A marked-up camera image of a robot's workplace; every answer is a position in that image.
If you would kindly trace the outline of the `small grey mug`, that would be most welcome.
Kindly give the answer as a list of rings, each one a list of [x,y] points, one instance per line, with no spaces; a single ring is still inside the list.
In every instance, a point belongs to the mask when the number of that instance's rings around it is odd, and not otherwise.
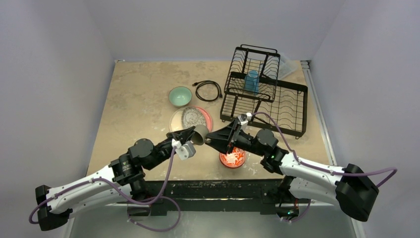
[[[205,144],[206,135],[209,133],[208,128],[205,125],[197,125],[193,130],[193,135],[191,137],[191,141],[193,144],[196,145],[203,145]]]

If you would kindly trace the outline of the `red floral bowl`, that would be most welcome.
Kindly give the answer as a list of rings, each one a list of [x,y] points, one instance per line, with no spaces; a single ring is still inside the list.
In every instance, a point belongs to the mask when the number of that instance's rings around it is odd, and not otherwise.
[[[221,163],[231,169],[242,166],[246,161],[246,152],[235,147],[229,154],[219,153],[219,160]]]

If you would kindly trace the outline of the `blue polka dot mug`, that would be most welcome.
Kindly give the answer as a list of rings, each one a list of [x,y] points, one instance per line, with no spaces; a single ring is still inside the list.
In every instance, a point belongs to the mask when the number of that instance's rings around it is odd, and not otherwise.
[[[244,90],[253,93],[254,95],[259,92],[259,75],[255,70],[250,70],[246,74],[244,82]]]

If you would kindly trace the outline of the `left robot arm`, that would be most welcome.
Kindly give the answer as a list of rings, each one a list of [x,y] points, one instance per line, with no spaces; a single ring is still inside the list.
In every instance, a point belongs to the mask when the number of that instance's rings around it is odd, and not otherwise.
[[[127,152],[97,172],[59,187],[41,185],[35,189],[37,206],[29,215],[29,223],[50,231],[65,225],[71,216],[85,209],[127,201],[151,206],[167,200],[167,187],[174,156],[182,160],[194,156],[195,145],[202,145],[205,136],[197,126],[169,132],[158,144],[147,138],[137,140]],[[157,194],[151,195],[145,181],[145,170],[152,170],[169,161],[166,177]]]

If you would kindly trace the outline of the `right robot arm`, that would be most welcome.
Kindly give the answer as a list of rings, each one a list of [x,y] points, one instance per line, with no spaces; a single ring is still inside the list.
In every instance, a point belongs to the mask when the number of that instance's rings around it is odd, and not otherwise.
[[[252,136],[243,131],[238,120],[207,134],[205,144],[223,154],[239,148],[261,156],[265,170],[284,176],[278,195],[285,202],[293,198],[320,201],[339,207],[355,220],[366,222],[379,194],[377,185],[360,167],[325,165],[299,158],[279,147],[271,130],[261,129]]]

